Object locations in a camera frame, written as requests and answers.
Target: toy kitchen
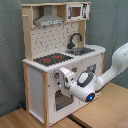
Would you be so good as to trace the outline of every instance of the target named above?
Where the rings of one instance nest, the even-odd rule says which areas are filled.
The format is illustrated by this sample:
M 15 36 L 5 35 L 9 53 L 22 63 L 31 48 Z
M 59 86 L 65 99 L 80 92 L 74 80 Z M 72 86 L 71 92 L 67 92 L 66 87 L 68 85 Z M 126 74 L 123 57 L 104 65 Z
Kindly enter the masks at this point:
M 22 4 L 26 109 L 47 128 L 83 102 L 63 87 L 60 68 L 102 74 L 105 49 L 85 43 L 90 2 Z

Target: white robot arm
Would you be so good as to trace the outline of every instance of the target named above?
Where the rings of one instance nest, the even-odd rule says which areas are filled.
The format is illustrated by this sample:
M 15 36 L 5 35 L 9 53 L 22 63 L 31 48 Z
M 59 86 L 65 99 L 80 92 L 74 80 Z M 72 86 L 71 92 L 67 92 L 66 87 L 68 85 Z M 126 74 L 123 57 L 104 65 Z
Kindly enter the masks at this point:
M 84 102 L 90 102 L 95 98 L 95 93 L 123 72 L 128 67 L 128 43 L 118 48 L 112 56 L 111 68 L 99 77 L 91 71 L 84 71 L 75 82 L 75 73 L 62 67 L 60 68 L 61 85 L 65 90 Z

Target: countertop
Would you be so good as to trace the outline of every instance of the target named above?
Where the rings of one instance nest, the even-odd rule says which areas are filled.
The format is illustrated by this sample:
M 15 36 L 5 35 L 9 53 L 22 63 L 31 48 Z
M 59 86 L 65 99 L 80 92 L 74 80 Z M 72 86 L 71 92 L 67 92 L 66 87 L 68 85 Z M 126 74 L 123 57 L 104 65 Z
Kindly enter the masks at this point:
M 97 45 L 86 45 L 86 48 L 94 49 L 95 52 L 90 52 L 90 53 L 85 54 L 85 55 L 74 56 L 74 55 L 65 53 L 65 51 L 60 51 L 61 54 L 64 54 L 64 55 L 73 57 L 74 59 L 67 60 L 67 61 L 62 62 L 62 63 L 54 64 L 54 65 L 51 65 L 49 67 L 43 66 L 43 65 L 38 64 L 36 62 L 31 62 L 31 61 L 29 61 L 27 59 L 24 59 L 23 62 L 26 63 L 26 64 L 28 64 L 28 65 L 31 65 L 31 66 L 39 69 L 39 70 L 48 72 L 48 71 L 51 71 L 53 69 L 62 67 L 64 65 L 67 65 L 67 64 L 70 64 L 70 63 L 75 63 L 77 61 L 80 61 L 80 60 L 83 60 L 83 59 L 87 59 L 87 58 L 90 58 L 90 57 L 93 57 L 93 56 L 96 56 L 96 55 L 99 55 L 99 54 L 105 52 L 105 48 L 103 48 L 101 46 L 97 46 Z

